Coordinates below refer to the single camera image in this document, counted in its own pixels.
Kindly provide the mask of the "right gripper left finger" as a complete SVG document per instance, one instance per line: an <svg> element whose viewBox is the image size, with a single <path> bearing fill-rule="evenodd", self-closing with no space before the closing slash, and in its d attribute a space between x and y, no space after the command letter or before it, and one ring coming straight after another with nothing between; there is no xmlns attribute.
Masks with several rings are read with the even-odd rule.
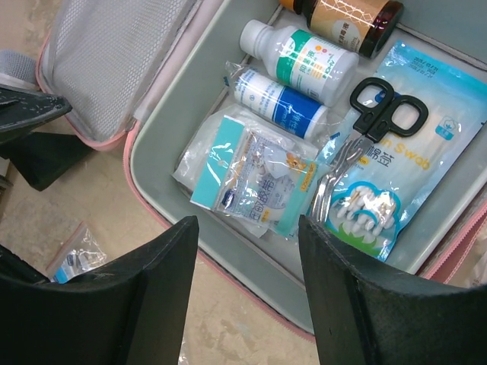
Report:
<svg viewBox="0 0 487 365"><path fill-rule="evenodd" d="M189 216L64 284L1 250L3 364L175 364L198 250Z"/></svg>

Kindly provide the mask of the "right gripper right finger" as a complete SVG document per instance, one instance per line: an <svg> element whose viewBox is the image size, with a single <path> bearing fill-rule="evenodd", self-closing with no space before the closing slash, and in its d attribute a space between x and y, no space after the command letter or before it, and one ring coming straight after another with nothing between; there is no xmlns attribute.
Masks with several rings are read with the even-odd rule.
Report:
<svg viewBox="0 0 487 365"><path fill-rule="evenodd" d="M391 267L301 216L298 243L322 364L484 364L486 289Z"/></svg>

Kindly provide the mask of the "blue white sachet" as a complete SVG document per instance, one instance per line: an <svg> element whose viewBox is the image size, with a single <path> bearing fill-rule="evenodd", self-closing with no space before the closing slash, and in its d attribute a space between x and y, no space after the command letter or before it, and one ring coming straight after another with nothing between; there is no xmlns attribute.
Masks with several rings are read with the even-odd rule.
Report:
<svg viewBox="0 0 487 365"><path fill-rule="evenodd" d="M65 284L76 276L99 268L107 262L107 254L100 248L85 222L64 241L53 260L46 267L51 282Z"/></svg>

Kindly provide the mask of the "pink medicine kit case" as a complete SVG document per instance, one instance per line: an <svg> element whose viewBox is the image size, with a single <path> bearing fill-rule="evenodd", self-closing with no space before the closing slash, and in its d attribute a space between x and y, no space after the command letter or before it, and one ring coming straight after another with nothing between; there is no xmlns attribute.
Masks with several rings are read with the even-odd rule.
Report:
<svg viewBox="0 0 487 365"><path fill-rule="evenodd" d="M386 46L403 40L486 82L486 1L403 1ZM126 178L169 228L200 223L200 255L271 317L314 339L297 243L257 239L189 203L170 174L200 123L226 97L224 63L246 61L246 22L304 27L278 1L62 1L37 66L46 92L72 105L66 119L99 151L126 136ZM486 224L486 125L402 231L387 264L447 283Z"/></svg>

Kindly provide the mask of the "teal topped zip bag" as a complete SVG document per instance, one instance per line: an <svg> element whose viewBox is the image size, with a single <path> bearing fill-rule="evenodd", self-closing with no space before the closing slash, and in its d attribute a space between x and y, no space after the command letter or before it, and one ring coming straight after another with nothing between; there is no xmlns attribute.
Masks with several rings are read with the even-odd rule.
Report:
<svg viewBox="0 0 487 365"><path fill-rule="evenodd" d="M190 201L291 237L318 170L315 160L286 146L282 134L224 116Z"/></svg>

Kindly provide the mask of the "white gauze packet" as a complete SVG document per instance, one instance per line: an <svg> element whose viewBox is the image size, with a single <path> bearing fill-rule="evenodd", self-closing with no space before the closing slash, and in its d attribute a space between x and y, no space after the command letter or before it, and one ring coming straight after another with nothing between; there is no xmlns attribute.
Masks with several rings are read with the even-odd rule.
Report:
<svg viewBox="0 0 487 365"><path fill-rule="evenodd" d="M187 187L191 193L193 193L193 190L196 187L199 175L202 172L203 165L208 156L209 148L212 145L220 122L224 116L230 116L231 118L240 120L248 125L258 125L259 127L270 129L274 133L280 133L283 136L283 142L286 146L290 147L293 151L298 152L304 157L315 160L314 157L316 155L317 148L312 144L298 137L294 137L281 128L276 127L272 123L258 117L248 109L238 106L237 104L233 104L217 111L216 113L213 113L200 125L199 129L194 134L192 141L188 144L186 150L183 152L182 159L173 173L174 179ZM251 224L247 221L239 221L236 218L227 216L217 211L212 212L221 216L229 217L240 224L243 224L248 231L257 237L261 237L265 232L270 230L265 227Z"/></svg>

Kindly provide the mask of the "large blue packet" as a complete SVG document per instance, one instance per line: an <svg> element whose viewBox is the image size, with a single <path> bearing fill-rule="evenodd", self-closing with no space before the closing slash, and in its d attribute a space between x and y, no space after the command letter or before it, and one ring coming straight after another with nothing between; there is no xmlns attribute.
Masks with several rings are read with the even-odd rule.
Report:
<svg viewBox="0 0 487 365"><path fill-rule="evenodd" d="M379 260L387 259L399 233L454 165L486 121L486 84L397 41L371 77L393 86L395 95L417 97L428 107L422 128L408 138L389 132L365 152L334 187L326 222L341 240ZM366 106L384 92L369 87L358 97ZM418 113L400 106L393 121L407 129ZM328 169L352 131L352 107L318 155Z"/></svg>

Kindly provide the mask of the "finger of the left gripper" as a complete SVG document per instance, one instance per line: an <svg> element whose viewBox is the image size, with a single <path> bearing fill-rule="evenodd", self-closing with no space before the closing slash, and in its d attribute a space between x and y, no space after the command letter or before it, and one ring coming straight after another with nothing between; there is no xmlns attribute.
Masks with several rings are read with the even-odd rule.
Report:
<svg viewBox="0 0 487 365"><path fill-rule="evenodd" d="M64 97L1 85L1 144L24 137L34 129L72 111Z"/></svg>
<svg viewBox="0 0 487 365"><path fill-rule="evenodd" d="M75 135L33 132L1 145L1 157L13 163L30 187L42 192L91 152Z"/></svg>

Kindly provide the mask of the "white blue small bottle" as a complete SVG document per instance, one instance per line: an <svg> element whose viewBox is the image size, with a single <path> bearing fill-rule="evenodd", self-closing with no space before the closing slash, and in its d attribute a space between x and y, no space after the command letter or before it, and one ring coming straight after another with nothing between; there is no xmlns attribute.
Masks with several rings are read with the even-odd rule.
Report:
<svg viewBox="0 0 487 365"><path fill-rule="evenodd" d="M230 95L264 120L306 141L326 131L328 108L258 69L227 61L224 82Z"/></svg>

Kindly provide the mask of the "white tube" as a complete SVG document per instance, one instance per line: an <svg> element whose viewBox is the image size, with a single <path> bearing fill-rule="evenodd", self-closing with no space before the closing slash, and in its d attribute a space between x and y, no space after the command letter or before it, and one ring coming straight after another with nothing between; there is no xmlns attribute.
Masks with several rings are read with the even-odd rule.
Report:
<svg viewBox="0 0 487 365"><path fill-rule="evenodd" d="M36 61L10 49L1 50L1 84L34 90Z"/></svg>

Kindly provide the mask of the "brown medicine bottle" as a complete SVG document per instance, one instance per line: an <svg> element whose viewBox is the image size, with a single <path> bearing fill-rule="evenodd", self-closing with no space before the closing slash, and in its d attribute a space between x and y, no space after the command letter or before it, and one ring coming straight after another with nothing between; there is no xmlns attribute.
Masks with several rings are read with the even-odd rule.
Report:
<svg viewBox="0 0 487 365"><path fill-rule="evenodd" d="M316 35L343 49L373 59L383 49L401 18L404 5L387 0L280 0L305 17Z"/></svg>

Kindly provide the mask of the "black handled scissors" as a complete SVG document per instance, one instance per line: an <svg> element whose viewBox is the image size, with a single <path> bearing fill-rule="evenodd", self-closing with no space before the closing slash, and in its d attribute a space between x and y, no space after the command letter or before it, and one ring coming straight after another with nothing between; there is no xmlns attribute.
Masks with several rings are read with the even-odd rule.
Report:
<svg viewBox="0 0 487 365"><path fill-rule="evenodd" d="M382 101L375 106L366 106L358 100L362 91L369 87L377 87L384 92ZM403 138L413 136L422 128L429 115L423 101L411 95L395 95L391 84L376 77L363 79L352 91L349 103L359 112L359 117L328 170L318 181L310 208L310 217L317 223L326 222L335 185L368 148L380 142L389 132ZM393 121L394 113L402 105L408 105L418 113L414 123L407 129Z"/></svg>

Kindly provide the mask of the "white green bottle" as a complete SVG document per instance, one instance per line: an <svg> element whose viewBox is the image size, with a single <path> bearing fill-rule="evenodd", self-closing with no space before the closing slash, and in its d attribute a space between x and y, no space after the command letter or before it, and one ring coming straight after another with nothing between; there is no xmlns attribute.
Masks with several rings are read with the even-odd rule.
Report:
<svg viewBox="0 0 487 365"><path fill-rule="evenodd" d="M249 21L240 35L240 48L263 62L277 81L334 106L349 86L359 56L295 26L276 29Z"/></svg>

